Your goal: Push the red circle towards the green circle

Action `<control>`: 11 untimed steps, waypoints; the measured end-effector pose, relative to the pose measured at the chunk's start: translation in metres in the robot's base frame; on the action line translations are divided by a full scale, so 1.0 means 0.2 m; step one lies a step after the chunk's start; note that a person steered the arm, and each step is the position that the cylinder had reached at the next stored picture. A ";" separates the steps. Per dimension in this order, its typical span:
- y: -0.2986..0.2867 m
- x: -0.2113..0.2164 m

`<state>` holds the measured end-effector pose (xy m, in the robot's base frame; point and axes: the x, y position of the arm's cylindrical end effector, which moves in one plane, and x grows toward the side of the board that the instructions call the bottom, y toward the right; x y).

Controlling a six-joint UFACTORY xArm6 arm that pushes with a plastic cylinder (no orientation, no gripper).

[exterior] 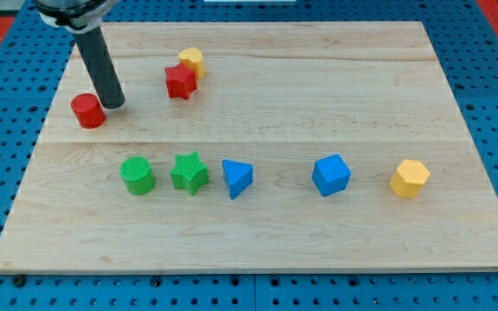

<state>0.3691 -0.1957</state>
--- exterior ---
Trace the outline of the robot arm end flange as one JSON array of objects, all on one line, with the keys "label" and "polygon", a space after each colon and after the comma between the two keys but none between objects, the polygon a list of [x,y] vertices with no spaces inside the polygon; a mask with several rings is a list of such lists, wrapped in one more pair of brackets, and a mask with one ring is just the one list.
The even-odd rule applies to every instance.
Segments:
[{"label": "robot arm end flange", "polygon": [[118,0],[34,0],[40,18],[54,28],[85,34],[97,28]]}]

